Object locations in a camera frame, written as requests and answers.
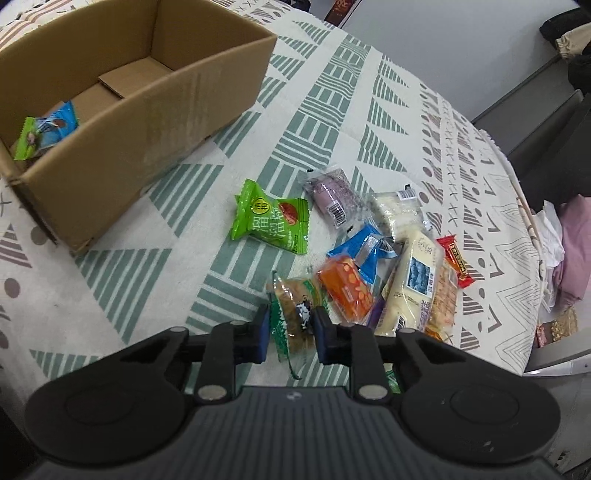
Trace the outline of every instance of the candy wrapper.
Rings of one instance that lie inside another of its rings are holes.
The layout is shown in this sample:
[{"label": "candy wrapper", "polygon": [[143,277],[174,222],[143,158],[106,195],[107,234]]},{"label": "candy wrapper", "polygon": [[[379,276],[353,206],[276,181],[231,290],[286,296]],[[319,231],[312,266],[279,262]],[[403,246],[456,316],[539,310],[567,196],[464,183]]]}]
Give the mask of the candy wrapper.
[{"label": "candy wrapper", "polygon": [[315,278],[282,280],[277,272],[273,272],[269,296],[271,335],[277,355],[279,360],[287,360],[291,376],[301,380],[298,373],[314,348],[311,311],[314,307],[326,306],[320,284]]},{"label": "candy wrapper", "polygon": [[328,258],[317,273],[347,322],[363,323],[374,297],[348,255]]},{"label": "candy wrapper", "polygon": [[28,116],[17,142],[15,160],[43,155],[78,127],[72,102],[66,102],[47,117]]},{"label": "candy wrapper", "polygon": [[437,239],[437,243],[445,250],[445,258],[451,263],[454,270],[457,272],[457,286],[460,288],[469,287],[474,283],[474,279],[468,273],[466,263],[462,258],[460,249],[456,244],[456,236],[448,235]]},{"label": "candy wrapper", "polygon": [[421,203],[412,189],[392,193],[371,193],[368,206],[378,230],[394,242],[405,242],[411,232],[429,229]]},{"label": "candy wrapper", "polygon": [[395,336],[402,327],[424,330],[439,280],[443,249],[421,231],[411,232],[382,315],[376,335]]},{"label": "candy wrapper", "polygon": [[437,280],[435,297],[429,314],[425,333],[439,340],[447,342],[453,333],[454,315],[456,314],[457,273],[445,261],[441,264],[441,273]]},{"label": "candy wrapper", "polygon": [[253,180],[245,180],[232,225],[232,240],[253,235],[295,254],[308,251],[310,212],[306,199],[271,200]]},{"label": "candy wrapper", "polygon": [[372,225],[365,225],[345,243],[328,252],[329,257],[348,255],[359,268],[363,280],[375,282],[378,258],[395,258],[396,252],[383,241],[383,236]]},{"label": "candy wrapper", "polygon": [[345,172],[340,168],[308,172],[301,184],[337,229],[347,229],[366,211],[365,202],[351,188]]}]

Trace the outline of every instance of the cardboard box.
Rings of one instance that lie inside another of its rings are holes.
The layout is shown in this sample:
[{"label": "cardboard box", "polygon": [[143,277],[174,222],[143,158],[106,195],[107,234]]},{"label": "cardboard box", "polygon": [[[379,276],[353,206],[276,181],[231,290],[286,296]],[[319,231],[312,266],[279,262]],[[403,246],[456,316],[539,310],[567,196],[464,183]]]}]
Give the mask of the cardboard box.
[{"label": "cardboard box", "polygon": [[[140,191],[256,101],[276,36],[209,0],[103,0],[0,51],[0,173],[83,252]],[[24,171],[26,116],[71,99],[78,129]]]}]

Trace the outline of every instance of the metal screw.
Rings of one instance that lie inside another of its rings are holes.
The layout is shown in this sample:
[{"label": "metal screw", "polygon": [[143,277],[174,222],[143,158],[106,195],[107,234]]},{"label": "metal screw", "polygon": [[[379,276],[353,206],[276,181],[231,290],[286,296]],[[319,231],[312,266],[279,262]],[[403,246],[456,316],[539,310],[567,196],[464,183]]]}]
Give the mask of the metal screw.
[{"label": "metal screw", "polygon": [[388,390],[381,385],[364,385],[359,389],[359,395],[365,400],[381,400],[388,395]]},{"label": "metal screw", "polygon": [[199,398],[205,401],[220,400],[225,397],[228,392],[221,385],[205,385],[197,390]]}]

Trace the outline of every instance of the white snack package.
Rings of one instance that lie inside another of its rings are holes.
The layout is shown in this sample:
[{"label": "white snack package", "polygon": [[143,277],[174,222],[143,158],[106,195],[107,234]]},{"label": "white snack package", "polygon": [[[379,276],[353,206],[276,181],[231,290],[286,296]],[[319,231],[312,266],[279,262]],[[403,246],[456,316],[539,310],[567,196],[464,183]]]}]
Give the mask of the white snack package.
[{"label": "white snack package", "polygon": [[441,245],[420,230],[410,232],[376,335],[395,336],[402,327],[425,328],[444,258]]},{"label": "white snack package", "polygon": [[421,202],[412,189],[372,193],[368,196],[368,207],[375,226],[394,242],[405,242],[414,231],[426,231]]}]

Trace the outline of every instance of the bedsheet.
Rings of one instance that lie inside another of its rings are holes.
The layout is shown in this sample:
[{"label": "bedsheet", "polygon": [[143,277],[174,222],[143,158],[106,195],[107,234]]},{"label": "bedsheet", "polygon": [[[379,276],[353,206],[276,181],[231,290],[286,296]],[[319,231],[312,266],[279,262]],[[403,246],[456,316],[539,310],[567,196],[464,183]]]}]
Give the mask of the bedsheet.
[{"label": "bedsheet", "polygon": [[[234,194],[249,177],[272,196],[299,196],[297,173],[328,164],[340,165],[360,193],[417,189],[437,236],[457,235],[476,280],[459,293],[451,343],[521,374],[540,305],[539,244],[511,166],[487,134],[395,59],[332,25],[274,0],[216,2],[278,35],[256,104],[87,254],[54,246],[0,187],[4,397],[23,402],[49,379],[170,326],[203,333],[251,319],[272,269],[303,273],[342,239],[313,210],[308,255],[255,238],[231,241]],[[1,28],[0,48],[86,4],[24,3]],[[290,379],[271,351],[265,365],[238,368],[237,382],[348,381],[347,368],[317,357],[301,374]]]}]

